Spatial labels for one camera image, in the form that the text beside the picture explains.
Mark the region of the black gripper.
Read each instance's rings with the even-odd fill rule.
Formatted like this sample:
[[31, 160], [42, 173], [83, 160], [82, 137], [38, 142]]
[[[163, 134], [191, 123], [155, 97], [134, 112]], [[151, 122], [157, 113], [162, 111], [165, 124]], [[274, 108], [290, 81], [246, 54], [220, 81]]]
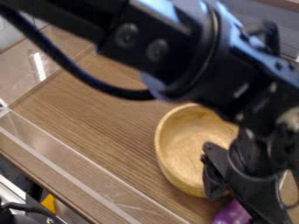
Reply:
[[232, 193], [252, 215], [253, 224], [296, 224], [284, 202], [284, 173], [292, 172], [299, 189], [299, 80], [260, 80], [201, 89], [199, 101], [240, 126], [228, 148], [204, 146], [205, 191], [216, 200]]

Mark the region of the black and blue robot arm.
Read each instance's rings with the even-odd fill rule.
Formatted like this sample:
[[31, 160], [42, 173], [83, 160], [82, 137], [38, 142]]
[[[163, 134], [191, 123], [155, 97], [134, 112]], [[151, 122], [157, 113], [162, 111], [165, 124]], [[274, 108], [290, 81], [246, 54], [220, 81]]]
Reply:
[[[238, 125], [230, 147], [206, 143], [205, 190], [233, 193], [253, 224], [294, 224], [278, 190], [299, 188], [299, 66], [281, 54], [277, 24], [248, 27], [221, 0], [0, 0], [0, 16], [83, 83], [121, 99], [195, 102]], [[93, 42], [142, 73], [125, 89], [91, 76], [27, 20]]]

